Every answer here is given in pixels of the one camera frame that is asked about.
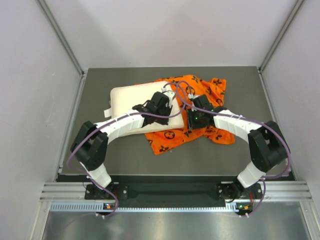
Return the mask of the left aluminium corner post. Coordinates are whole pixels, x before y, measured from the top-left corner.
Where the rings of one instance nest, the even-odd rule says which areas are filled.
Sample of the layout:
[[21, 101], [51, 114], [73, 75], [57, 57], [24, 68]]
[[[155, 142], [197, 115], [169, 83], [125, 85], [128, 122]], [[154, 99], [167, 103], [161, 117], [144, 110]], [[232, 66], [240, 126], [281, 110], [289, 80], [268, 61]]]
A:
[[35, 0], [41, 11], [43, 12], [45, 18], [47, 19], [48, 23], [50, 24], [51, 28], [53, 29], [53, 32], [55, 33], [56, 37], [58, 38], [58, 41], [62, 45], [64, 51], [66, 52], [67, 56], [71, 60], [74, 68], [78, 72], [80, 76], [84, 75], [84, 70], [82, 69], [79, 61], [77, 60], [74, 52], [72, 51], [65, 35], [63, 34], [58, 22], [56, 21], [51, 9], [49, 8], [48, 4], [45, 0]]

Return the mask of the white pillow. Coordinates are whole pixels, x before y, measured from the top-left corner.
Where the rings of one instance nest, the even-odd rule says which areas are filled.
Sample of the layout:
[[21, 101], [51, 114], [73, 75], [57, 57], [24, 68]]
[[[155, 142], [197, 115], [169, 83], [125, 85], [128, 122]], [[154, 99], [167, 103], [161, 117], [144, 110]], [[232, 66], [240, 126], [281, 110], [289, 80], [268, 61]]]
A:
[[[103, 111], [104, 117], [116, 118], [123, 115], [133, 106], [150, 100], [155, 92], [161, 92], [166, 83], [166, 81], [161, 80], [157, 82], [113, 88], [110, 91], [110, 108]], [[131, 130], [125, 135], [128, 136], [134, 134], [153, 133], [171, 129], [179, 129], [183, 127], [184, 121], [182, 115], [180, 114], [170, 118], [167, 125], [161, 125], [155, 122], [143, 128]]]

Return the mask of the aluminium frame rail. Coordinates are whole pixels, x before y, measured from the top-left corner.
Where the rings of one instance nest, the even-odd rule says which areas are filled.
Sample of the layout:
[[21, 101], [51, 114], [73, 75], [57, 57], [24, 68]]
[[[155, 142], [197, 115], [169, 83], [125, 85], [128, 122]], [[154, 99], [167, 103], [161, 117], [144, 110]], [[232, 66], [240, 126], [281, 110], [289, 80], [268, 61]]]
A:
[[[49, 182], [45, 183], [40, 195], [42, 201], [77, 202], [85, 199], [88, 182]], [[312, 195], [305, 181], [266, 181], [259, 182], [266, 187], [266, 202], [311, 202]]]

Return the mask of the orange patterned pillowcase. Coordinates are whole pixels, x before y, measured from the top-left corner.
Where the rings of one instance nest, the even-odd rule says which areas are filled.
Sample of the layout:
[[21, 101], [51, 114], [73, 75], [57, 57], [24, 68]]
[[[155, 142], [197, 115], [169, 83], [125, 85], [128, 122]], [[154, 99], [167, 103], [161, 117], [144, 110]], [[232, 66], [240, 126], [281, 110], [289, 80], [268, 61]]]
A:
[[[224, 96], [227, 88], [227, 80], [222, 78], [212, 78], [205, 81], [195, 75], [181, 75], [175, 77], [159, 78], [156, 82], [166, 81], [170, 83], [171, 89], [176, 90], [176, 84], [179, 84], [182, 89], [178, 90], [181, 97], [184, 94], [206, 95], [208, 101], [214, 106], [219, 107], [224, 105]], [[196, 140], [200, 137], [206, 137], [215, 144], [231, 145], [236, 142], [235, 136], [226, 131], [207, 126], [200, 129], [188, 129], [187, 113], [188, 106], [185, 106], [182, 112], [184, 127], [170, 130], [162, 130], [156, 132], [145, 133], [153, 153], [155, 155], [163, 154], [173, 148]]]

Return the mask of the right aluminium corner post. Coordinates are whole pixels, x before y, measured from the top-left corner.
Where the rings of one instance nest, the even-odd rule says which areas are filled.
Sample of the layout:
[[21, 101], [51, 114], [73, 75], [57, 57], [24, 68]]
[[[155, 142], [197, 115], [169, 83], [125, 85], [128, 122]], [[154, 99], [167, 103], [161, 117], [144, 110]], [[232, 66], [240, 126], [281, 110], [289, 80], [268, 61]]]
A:
[[284, 23], [282, 24], [277, 36], [275, 37], [273, 43], [271, 44], [266, 56], [264, 57], [261, 65], [258, 67], [258, 72], [261, 74], [264, 69], [267, 67], [268, 63], [270, 62], [271, 58], [275, 54], [278, 46], [280, 45], [281, 41], [285, 37], [287, 31], [289, 30], [290, 26], [292, 25], [293, 21], [295, 20], [296, 16], [298, 15], [299, 11], [303, 7], [305, 0], [296, 0], [294, 2], [293, 7], [291, 8], [288, 16], [285, 18]]

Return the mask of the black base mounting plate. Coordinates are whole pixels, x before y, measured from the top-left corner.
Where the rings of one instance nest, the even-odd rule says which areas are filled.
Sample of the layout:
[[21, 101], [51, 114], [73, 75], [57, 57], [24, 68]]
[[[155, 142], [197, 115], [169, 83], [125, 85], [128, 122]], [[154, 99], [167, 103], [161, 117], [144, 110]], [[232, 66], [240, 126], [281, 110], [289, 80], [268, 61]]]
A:
[[85, 200], [113, 200], [120, 207], [221, 207], [243, 200], [252, 204], [262, 197], [259, 183], [247, 195], [221, 197], [220, 190], [231, 184], [232, 175], [112, 175], [108, 192], [93, 184], [85, 188]]

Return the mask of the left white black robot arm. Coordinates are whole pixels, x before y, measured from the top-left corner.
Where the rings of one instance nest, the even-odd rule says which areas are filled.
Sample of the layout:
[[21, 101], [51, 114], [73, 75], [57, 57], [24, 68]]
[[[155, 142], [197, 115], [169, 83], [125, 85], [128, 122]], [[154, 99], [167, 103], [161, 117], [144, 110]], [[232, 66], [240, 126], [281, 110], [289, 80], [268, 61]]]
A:
[[97, 194], [102, 198], [109, 198], [114, 187], [104, 165], [108, 144], [132, 130], [142, 129], [153, 123], [168, 125], [175, 95], [171, 90], [157, 91], [151, 99], [133, 106], [121, 116], [98, 123], [86, 121], [71, 145], [67, 163], [75, 158], [96, 186]]

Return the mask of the aluminium corner post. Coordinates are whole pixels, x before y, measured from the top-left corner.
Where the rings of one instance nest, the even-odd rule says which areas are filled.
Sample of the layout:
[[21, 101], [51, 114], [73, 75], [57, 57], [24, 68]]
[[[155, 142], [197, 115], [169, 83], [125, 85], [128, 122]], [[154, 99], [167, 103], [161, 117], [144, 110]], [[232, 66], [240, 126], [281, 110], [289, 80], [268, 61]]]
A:
[[45, 18], [47, 19], [48, 23], [50, 24], [51, 28], [53, 29], [53, 32], [55, 33], [56, 37], [58, 38], [58, 41], [62, 45], [64, 51], [66, 52], [67, 56], [71, 60], [74, 68], [78, 72], [80, 76], [84, 75], [84, 70], [82, 69], [79, 61], [77, 60], [74, 52], [72, 51], [65, 35], [63, 34], [58, 22], [56, 21], [51, 9], [49, 8], [48, 4], [45, 0], [35, 0], [41, 11], [43, 12]]
[[295, 20], [296, 16], [298, 15], [299, 11], [303, 7], [305, 0], [296, 0], [294, 2], [293, 7], [291, 8], [288, 16], [285, 18], [284, 23], [282, 24], [277, 36], [275, 37], [273, 43], [271, 44], [266, 56], [264, 57], [261, 65], [258, 67], [258, 72], [261, 74], [264, 69], [267, 67], [268, 63], [270, 62], [271, 58], [275, 54], [278, 46], [280, 45], [281, 41], [285, 37], [287, 31], [289, 30], [290, 26], [292, 25], [293, 21]]

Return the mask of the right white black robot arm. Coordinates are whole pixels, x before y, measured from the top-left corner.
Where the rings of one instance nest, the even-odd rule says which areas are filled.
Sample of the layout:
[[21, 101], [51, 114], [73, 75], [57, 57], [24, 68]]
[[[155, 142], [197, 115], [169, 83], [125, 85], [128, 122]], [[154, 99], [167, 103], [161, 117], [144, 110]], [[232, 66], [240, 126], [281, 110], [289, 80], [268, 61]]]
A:
[[245, 198], [261, 178], [285, 160], [291, 160], [290, 149], [274, 121], [266, 123], [234, 114], [223, 106], [214, 107], [206, 95], [188, 95], [191, 101], [187, 110], [190, 130], [215, 127], [227, 131], [249, 145], [250, 163], [233, 182], [221, 189], [222, 198]]

